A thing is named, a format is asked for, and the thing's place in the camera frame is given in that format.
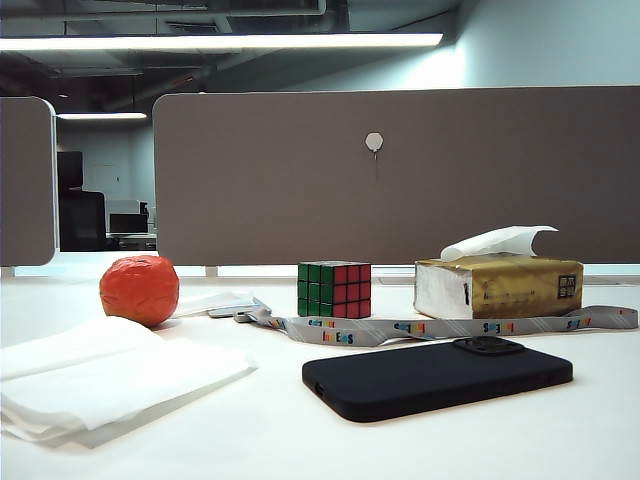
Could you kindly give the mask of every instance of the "fluorescent light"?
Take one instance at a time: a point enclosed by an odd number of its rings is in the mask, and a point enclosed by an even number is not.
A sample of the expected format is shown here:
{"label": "fluorescent light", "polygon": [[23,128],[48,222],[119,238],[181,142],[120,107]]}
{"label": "fluorescent light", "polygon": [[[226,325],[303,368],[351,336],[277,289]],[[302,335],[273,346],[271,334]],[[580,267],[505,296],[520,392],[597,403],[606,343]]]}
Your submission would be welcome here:
{"label": "fluorescent light", "polygon": [[0,38],[0,52],[40,50],[235,50],[242,48],[433,47],[440,43],[441,39],[441,33]]}
{"label": "fluorescent light", "polygon": [[144,113],[59,113],[63,120],[123,120],[147,118]]}

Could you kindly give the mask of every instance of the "lanyard strap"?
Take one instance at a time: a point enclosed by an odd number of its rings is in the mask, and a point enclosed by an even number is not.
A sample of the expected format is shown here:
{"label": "lanyard strap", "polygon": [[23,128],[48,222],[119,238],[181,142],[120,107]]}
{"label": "lanyard strap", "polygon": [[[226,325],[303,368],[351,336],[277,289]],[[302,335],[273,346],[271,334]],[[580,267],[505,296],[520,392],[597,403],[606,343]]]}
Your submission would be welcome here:
{"label": "lanyard strap", "polygon": [[510,319],[347,319],[335,317],[274,317],[268,308],[243,312],[246,319],[275,328],[298,342],[346,347],[375,347],[393,338],[512,336],[540,332],[567,332],[583,328],[638,328],[638,311],[594,305],[560,317]]}

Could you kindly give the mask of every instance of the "black chair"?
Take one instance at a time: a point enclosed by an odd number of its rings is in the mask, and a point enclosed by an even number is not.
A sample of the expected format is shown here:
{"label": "black chair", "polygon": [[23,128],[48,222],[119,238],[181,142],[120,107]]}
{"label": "black chair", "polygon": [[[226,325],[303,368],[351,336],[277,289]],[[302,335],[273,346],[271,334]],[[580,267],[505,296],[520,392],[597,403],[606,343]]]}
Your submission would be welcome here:
{"label": "black chair", "polygon": [[59,195],[60,251],[106,250],[104,195],[100,192],[67,190]]}
{"label": "black chair", "polygon": [[57,167],[60,251],[106,250],[104,195],[82,190],[82,152],[58,152]]}

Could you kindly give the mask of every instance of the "smartphone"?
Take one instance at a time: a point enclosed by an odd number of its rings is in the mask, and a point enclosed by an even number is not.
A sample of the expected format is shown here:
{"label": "smartphone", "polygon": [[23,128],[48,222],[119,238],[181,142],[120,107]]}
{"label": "smartphone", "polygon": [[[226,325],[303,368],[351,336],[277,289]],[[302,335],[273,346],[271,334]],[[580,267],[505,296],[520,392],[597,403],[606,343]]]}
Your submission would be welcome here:
{"label": "smartphone", "polygon": [[571,362],[488,336],[313,360],[302,366],[305,385],[354,422],[512,395],[572,378]]}

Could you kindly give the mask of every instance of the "partition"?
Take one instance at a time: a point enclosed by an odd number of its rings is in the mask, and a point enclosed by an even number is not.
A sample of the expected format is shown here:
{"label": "partition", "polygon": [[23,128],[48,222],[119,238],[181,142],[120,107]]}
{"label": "partition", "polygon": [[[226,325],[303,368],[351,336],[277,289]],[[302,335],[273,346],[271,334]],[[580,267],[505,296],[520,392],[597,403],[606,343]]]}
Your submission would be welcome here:
{"label": "partition", "polygon": [[0,98],[2,266],[42,265],[57,244],[55,112],[35,97]]}
{"label": "partition", "polygon": [[552,225],[539,254],[638,263],[638,112],[627,86],[167,95],[158,249],[183,265],[402,264]]}

